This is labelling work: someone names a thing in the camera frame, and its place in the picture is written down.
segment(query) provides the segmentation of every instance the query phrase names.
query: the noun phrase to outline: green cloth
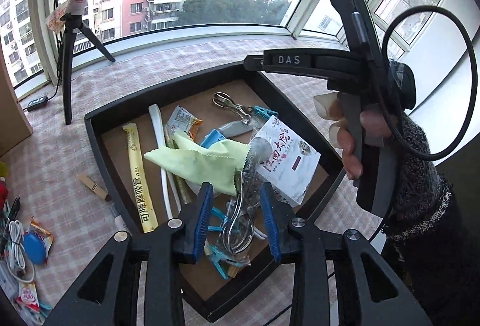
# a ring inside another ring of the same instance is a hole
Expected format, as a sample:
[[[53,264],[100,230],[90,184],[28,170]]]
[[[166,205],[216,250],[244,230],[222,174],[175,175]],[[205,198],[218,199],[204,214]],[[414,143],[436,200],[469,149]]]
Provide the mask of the green cloth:
[[[173,139],[179,149],[160,147],[147,152],[145,159],[195,184],[210,182],[215,192],[236,194],[233,178],[245,165],[247,144],[226,139],[204,148],[184,132],[176,132]]]

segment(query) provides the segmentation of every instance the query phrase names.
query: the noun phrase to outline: tree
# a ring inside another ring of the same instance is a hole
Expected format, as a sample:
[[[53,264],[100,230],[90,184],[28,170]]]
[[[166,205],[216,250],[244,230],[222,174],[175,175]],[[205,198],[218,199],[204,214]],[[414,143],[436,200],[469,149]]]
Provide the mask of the tree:
[[[207,23],[257,23],[279,25],[289,3],[286,0],[186,0],[176,26]]]

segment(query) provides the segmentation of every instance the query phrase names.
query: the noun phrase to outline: checkered tablecloth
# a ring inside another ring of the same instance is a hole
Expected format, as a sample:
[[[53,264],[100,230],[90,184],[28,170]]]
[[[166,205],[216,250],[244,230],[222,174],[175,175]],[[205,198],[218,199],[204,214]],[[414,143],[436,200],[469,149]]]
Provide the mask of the checkered tablecloth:
[[[64,124],[61,94],[49,101],[45,109],[27,113],[33,135],[1,160],[8,164],[11,172],[7,179],[10,200],[16,196],[22,200],[20,220],[28,224],[34,217],[55,235],[48,265],[37,268],[35,281],[40,300],[55,305],[116,231],[110,205],[76,178],[86,172],[103,185],[83,122],[86,113],[153,84],[243,60],[246,55],[260,54],[264,49],[319,46],[342,48],[335,43],[294,41],[290,37],[278,40],[252,38],[209,42],[137,56],[99,70],[85,71],[73,80],[74,116],[71,125]],[[268,77],[328,138],[330,122],[318,117],[311,99],[313,95],[326,92],[326,82],[291,75]],[[355,227],[366,236],[371,234],[379,219],[356,205],[355,194],[356,190],[344,179],[319,217],[318,227],[339,233]],[[215,325],[262,325],[290,304],[292,289],[293,267],[282,265]],[[333,281],[330,292],[333,298]],[[143,305],[142,296],[139,308]],[[184,303],[184,308],[188,326],[209,324],[187,303]],[[288,314],[273,324],[287,325]],[[138,324],[143,324],[142,316],[140,310]]]

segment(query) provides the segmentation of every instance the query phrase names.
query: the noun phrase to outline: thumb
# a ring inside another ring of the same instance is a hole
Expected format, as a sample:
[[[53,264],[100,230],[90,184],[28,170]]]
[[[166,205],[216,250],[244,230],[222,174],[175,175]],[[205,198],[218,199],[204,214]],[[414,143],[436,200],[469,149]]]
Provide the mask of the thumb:
[[[365,128],[368,134],[373,137],[385,137],[392,136],[392,131],[388,128],[388,125],[381,113],[375,111],[363,111],[360,113],[360,124]]]

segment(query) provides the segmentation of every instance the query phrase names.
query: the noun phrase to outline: red object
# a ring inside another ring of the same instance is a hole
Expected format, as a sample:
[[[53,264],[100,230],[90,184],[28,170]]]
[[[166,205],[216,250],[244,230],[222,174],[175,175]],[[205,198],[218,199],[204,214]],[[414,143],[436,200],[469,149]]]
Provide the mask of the red object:
[[[7,200],[7,196],[8,196],[8,189],[7,189],[7,186],[5,185],[5,178],[0,177],[0,211],[3,211],[3,205]]]

